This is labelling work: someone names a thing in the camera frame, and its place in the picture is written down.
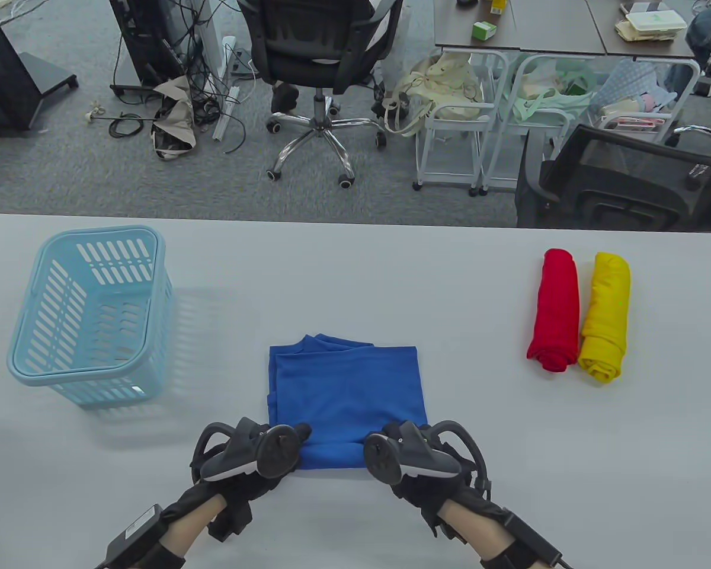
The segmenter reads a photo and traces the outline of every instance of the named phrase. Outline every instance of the green box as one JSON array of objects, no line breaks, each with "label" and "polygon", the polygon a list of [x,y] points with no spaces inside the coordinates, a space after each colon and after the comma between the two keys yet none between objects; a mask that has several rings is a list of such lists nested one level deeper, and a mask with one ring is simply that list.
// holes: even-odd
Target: green box
[{"label": "green box", "polygon": [[490,22],[474,22],[472,27],[472,37],[479,41],[489,40],[497,32],[497,26]]}]

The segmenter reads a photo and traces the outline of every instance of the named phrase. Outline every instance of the forearm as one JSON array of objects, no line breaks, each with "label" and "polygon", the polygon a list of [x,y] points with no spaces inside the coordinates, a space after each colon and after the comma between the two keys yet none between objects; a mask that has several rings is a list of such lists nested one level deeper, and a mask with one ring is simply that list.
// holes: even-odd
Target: forearm
[{"label": "forearm", "polygon": [[166,535],[161,537],[161,545],[179,557],[187,551],[207,524],[225,509],[226,502],[221,495],[215,495],[206,503],[197,507],[190,514],[180,518],[169,526]]},{"label": "forearm", "polygon": [[[483,561],[497,557],[514,542],[513,536],[497,521],[470,512],[453,500],[446,501],[437,514],[474,548]],[[532,567],[548,569],[542,561]]]}]

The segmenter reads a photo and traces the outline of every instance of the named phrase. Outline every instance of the hand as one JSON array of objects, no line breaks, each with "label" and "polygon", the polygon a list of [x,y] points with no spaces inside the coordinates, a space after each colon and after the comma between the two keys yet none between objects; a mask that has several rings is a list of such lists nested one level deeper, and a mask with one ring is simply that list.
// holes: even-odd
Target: hand
[{"label": "hand", "polygon": [[[391,439],[397,440],[401,438],[398,423],[385,425],[382,433]],[[475,464],[462,457],[447,442],[441,442],[439,437],[429,439],[428,444],[435,450],[442,450],[442,452],[448,453],[448,455],[459,461],[461,474],[453,478],[410,477],[405,475],[399,484],[390,487],[395,496],[404,499],[421,510],[421,517],[424,518],[429,528],[437,536],[435,528],[441,523],[440,518],[437,517],[437,512],[447,500],[455,496],[462,488],[471,486]]]},{"label": "hand", "polygon": [[[261,426],[262,430],[268,429],[268,425]],[[305,442],[310,437],[310,426],[301,423],[295,426],[301,442]],[[223,452],[226,443],[215,445],[200,458],[190,464],[194,474],[200,471],[200,467],[218,453]],[[217,515],[216,519],[209,523],[209,534],[223,542],[231,534],[239,534],[252,521],[249,501],[260,498],[269,490],[273,490],[279,485],[284,477],[268,479],[262,477],[258,472],[252,474],[238,474],[237,476],[220,480],[218,482],[205,482],[199,480],[192,488],[182,494],[181,498],[169,505],[163,511],[162,519],[169,524],[193,512],[197,507],[209,501],[214,496],[221,496],[226,502],[225,509]]]}]

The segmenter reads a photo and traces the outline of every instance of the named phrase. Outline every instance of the yellow towel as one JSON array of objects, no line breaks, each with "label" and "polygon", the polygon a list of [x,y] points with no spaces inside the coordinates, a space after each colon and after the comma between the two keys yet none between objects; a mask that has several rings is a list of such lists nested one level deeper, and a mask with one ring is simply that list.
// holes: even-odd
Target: yellow towel
[{"label": "yellow towel", "polygon": [[627,315],[632,276],[629,265],[618,255],[595,255],[592,298],[588,317],[582,326],[579,365],[602,383],[622,374],[627,352]]}]

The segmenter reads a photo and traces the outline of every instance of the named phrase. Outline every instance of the person's leg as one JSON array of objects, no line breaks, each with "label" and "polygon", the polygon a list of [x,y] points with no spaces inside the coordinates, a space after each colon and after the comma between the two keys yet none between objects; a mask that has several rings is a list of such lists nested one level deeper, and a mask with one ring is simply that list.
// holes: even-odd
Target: person's leg
[{"label": "person's leg", "polygon": [[[700,12],[690,22],[685,40],[690,46],[700,68],[705,69],[708,57],[711,55],[711,8]],[[664,85],[667,89],[676,92],[677,98],[679,98],[690,79],[692,79],[692,70],[689,67],[686,65],[672,65]]]}]

